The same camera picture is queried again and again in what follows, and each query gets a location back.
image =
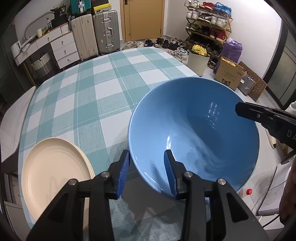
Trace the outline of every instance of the screw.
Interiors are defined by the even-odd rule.
[[[190,178],[190,177],[193,176],[193,173],[192,173],[192,172],[185,172],[185,173],[184,173],[184,176]]]
[[[72,178],[68,181],[68,184],[71,185],[71,186],[74,186],[75,184],[77,183],[77,180]]]
[[[109,172],[102,172],[101,173],[101,176],[102,177],[109,177],[110,176],[110,173]]]
[[[225,179],[220,178],[220,179],[218,179],[218,183],[221,184],[221,185],[225,185],[226,181],[225,181]]]

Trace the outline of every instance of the blue bowl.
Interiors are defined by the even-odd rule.
[[[163,163],[176,161],[201,178],[226,179],[237,191],[251,176],[259,154],[254,121],[237,116],[243,100],[223,84],[199,77],[178,78],[152,89],[135,108],[128,128],[132,160],[157,192],[172,197]]]

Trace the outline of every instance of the box with cat print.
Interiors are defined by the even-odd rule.
[[[236,90],[239,82],[246,74],[247,72],[244,71],[244,68],[230,59],[222,57],[214,79],[232,90]]]

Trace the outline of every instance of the teal and white tablecloth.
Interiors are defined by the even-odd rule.
[[[23,161],[36,143],[48,137],[74,143],[97,175],[128,149],[129,120],[143,96],[164,81],[194,75],[163,50],[143,47],[97,57],[45,81],[32,98],[20,140],[20,197],[29,226],[35,220],[20,181]],[[153,191],[132,163],[124,193],[110,201],[110,211],[117,241],[180,239],[184,205]]]

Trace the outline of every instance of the bowl rim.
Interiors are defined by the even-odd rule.
[[[139,101],[139,103],[137,104],[137,106],[135,107],[135,109],[134,109],[134,111],[133,111],[133,113],[132,113],[132,115],[131,115],[131,118],[130,118],[130,121],[129,121],[129,124],[128,124],[128,149],[129,149],[129,153],[130,153],[131,159],[132,159],[132,161],[133,161],[133,163],[134,163],[134,165],[135,165],[135,167],[136,167],[138,173],[139,173],[140,176],[144,179],[144,181],[145,181],[145,182],[146,182],[146,183],[147,183],[147,184],[148,184],[153,190],[155,190],[155,191],[158,192],[158,193],[165,194],[168,198],[171,198],[171,199],[173,199],[173,196],[172,196],[172,195],[169,195],[169,194],[166,193],[164,190],[162,190],[157,182],[155,182],[155,183],[157,184],[157,188],[156,188],[155,186],[151,186],[151,184],[150,184],[150,183],[151,183],[151,182],[150,182],[150,181],[151,181],[151,178],[149,178],[148,175],[144,175],[143,172],[140,170],[140,168],[139,168],[138,164],[136,163],[136,161],[134,161],[134,160],[135,160],[135,156],[134,156],[134,154],[133,154],[133,152],[132,152],[132,149],[131,149],[131,137],[130,137],[131,123],[132,123],[132,120],[133,120],[134,114],[135,114],[135,112],[136,112],[138,106],[140,105],[140,103],[141,103],[141,102],[143,101],[143,99],[144,99],[148,94],[150,94],[150,92],[152,92],[154,89],[156,89],[156,88],[160,88],[162,85],[167,84],[167,83],[169,83],[169,82],[173,82],[173,81],[181,81],[181,80],[183,80],[183,79],[192,79],[192,78],[205,79],[205,80],[209,80],[209,81],[215,82],[216,84],[220,84],[223,88],[227,88],[227,89],[233,91],[233,93],[235,93],[235,94],[238,96],[238,98],[241,100],[241,102],[245,103],[245,101],[244,101],[244,100],[243,100],[243,99],[242,99],[242,98],[241,98],[241,97],[240,97],[240,96],[239,96],[234,90],[230,89],[229,87],[225,86],[224,84],[222,84],[222,83],[220,83],[220,82],[218,82],[218,81],[216,81],[216,80],[211,80],[211,79],[203,78],[203,77],[200,77],[200,76],[179,77],[179,78],[174,78],[174,79],[171,79],[171,80],[167,80],[167,81],[165,81],[165,82],[159,84],[158,86],[152,88],[152,89],[151,89],[150,91],[148,91],[148,93],[146,93],[146,94],[144,95],[144,97]],[[257,165],[257,162],[258,162],[259,151],[260,151],[260,136],[259,136],[258,126],[257,126],[257,123],[256,123],[255,121],[254,121],[254,124],[255,124],[255,126],[256,126],[256,129],[257,129],[257,135],[258,135],[258,152],[257,152],[256,163],[255,163],[255,165],[254,165],[254,169],[252,170],[252,173],[251,173],[251,175],[249,176],[249,178],[246,180],[246,182],[245,182],[245,183],[244,183],[244,184],[243,184],[238,190],[235,190],[235,191],[239,191],[240,189],[242,189],[242,188],[246,185],[246,183],[250,180],[252,174],[253,174],[254,171],[255,171],[255,168],[256,168],[256,165]]]

